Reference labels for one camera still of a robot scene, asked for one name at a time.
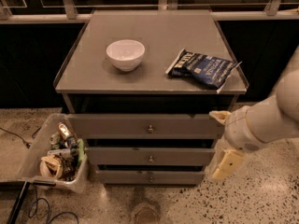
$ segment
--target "top drawer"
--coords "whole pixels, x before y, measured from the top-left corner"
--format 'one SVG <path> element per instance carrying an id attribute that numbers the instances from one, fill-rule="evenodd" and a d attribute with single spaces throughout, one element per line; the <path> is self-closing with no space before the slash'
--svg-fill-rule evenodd
<path id="1" fill-rule="evenodd" d="M 224 131 L 209 115 L 75 114 L 68 120 L 77 136 L 86 139 L 215 139 Z"/>

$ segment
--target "white bowl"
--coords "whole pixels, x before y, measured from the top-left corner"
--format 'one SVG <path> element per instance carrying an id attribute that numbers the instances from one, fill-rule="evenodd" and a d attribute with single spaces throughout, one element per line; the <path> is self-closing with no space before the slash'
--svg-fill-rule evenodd
<path id="1" fill-rule="evenodd" d="M 107 47 L 106 53 L 115 67 L 132 71 L 141 63 L 145 47 L 135 40 L 119 40 Z"/>

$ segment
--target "gray tabletop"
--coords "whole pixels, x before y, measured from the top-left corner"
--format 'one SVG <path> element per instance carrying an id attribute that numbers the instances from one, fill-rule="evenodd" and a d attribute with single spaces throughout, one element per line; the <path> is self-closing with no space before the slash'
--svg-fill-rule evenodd
<path id="1" fill-rule="evenodd" d="M 146 48 L 134 71 L 122 72 L 107 58 L 107 46 L 120 39 L 140 41 Z M 55 89 L 90 94 L 216 93 L 193 78 L 165 73 L 182 49 L 233 60 L 208 10 L 96 10 Z M 235 69 L 221 93 L 243 94 L 246 88 L 242 72 Z"/>

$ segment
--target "floor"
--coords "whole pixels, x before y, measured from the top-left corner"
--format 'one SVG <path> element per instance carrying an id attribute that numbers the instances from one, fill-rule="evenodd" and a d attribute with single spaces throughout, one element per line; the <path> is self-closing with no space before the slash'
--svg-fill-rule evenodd
<path id="1" fill-rule="evenodd" d="M 57 112 L 60 108 L 0 109 L 0 128 L 31 142 L 48 115 Z M 14 180 L 30 149 L 19 137 L 3 131 L 0 144 L 0 180 Z M 216 145 L 218 152 L 225 147 L 223 139 Z M 79 223 L 88 224 L 299 223 L 299 139 L 276 141 L 268 149 L 247 155 L 220 182 L 210 178 L 211 168 L 212 164 L 195 188 L 134 188 L 104 187 L 91 167 L 82 193 L 37 189 L 37 196 L 49 202 L 48 223 L 62 212 L 73 212 Z M 7 222 L 16 196 L 14 191 L 0 192 L 0 223 Z M 36 189 L 31 185 L 16 223 L 47 223 L 47 206 L 42 200 L 37 214 L 28 217 L 35 200 Z M 76 219 L 64 214 L 53 223 L 76 223 Z"/>

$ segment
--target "white robotic arm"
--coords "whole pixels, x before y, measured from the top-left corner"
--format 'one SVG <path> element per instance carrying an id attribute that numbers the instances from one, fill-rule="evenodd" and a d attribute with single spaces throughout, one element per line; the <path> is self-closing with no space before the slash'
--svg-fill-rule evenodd
<path id="1" fill-rule="evenodd" d="M 227 142 L 244 152 L 268 147 L 278 139 L 299 137 L 299 70 L 280 80 L 275 95 L 232 112 L 224 125 Z"/>

